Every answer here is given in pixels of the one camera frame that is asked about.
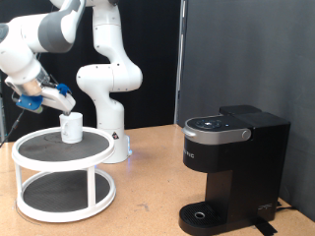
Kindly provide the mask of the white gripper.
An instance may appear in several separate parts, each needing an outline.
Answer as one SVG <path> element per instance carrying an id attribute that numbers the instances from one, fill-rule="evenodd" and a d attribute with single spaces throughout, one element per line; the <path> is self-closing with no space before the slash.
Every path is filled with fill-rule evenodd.
<path id="1" fill-rule="evenodd" d="M 66 85 L 57 85 L 55 88 L 44 87 L 41 91 L 42 104 L 60 111 L 63 115 L 69 116 L 76 101 L 71 90 Z"/>

